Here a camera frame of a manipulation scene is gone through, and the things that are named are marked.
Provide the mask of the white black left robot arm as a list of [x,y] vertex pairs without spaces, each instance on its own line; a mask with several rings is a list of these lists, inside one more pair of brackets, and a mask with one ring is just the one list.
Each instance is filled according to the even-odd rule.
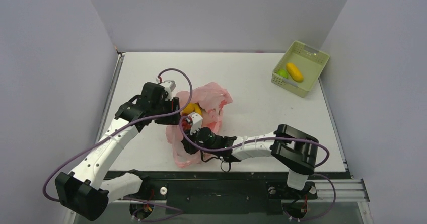
[[139,95],[123,103],[96,148],[68,174],[55,178],[59,202],[89,221],[95,221],[115,200],[133,194],[138,199],[149,195],[150,184],[134,172],[104,181],[110,167],[130,141],[154,122],[159,125],[179,123],[179,99],[172,96],[176,83],[147,82]]

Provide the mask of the green fake lime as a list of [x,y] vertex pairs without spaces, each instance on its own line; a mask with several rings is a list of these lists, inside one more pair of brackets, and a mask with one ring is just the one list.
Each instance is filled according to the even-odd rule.
[[279,76],[281,76],[282,78],[285,78],[285,79],[288,79],[288,78],[289,78],[289,74],[288,74],[288,72],[287,72],[285,69],[279,69],[279,70],[277,71],[277,74],[278,74]]

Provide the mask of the pink plastic bag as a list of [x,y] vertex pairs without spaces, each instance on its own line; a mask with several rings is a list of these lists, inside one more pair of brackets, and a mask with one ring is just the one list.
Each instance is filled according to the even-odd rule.
[[[202,109],[202,127],[208,127],[215,134],[222,125],[224,106],[232,102],[230,93],[215,82],[195,88],[190,100],[190,103],[198,103]],[[184,137],[177,125],[167,126],[165,134],[167,142],[172,146],[174,161],[178,167],[185,168],[201,163],[200,151],[190,155],[184,150],[181,143]]]

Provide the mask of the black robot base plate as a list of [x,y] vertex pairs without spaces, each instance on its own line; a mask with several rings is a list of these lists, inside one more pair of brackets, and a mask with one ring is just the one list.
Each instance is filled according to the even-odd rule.
[[287,186],[286,172],[165,172],[137,171],[142,186],[130,197],[165,201],[185,214],[281,215],[289,204],[300,208],[316,200],[315,184],[304,190]]

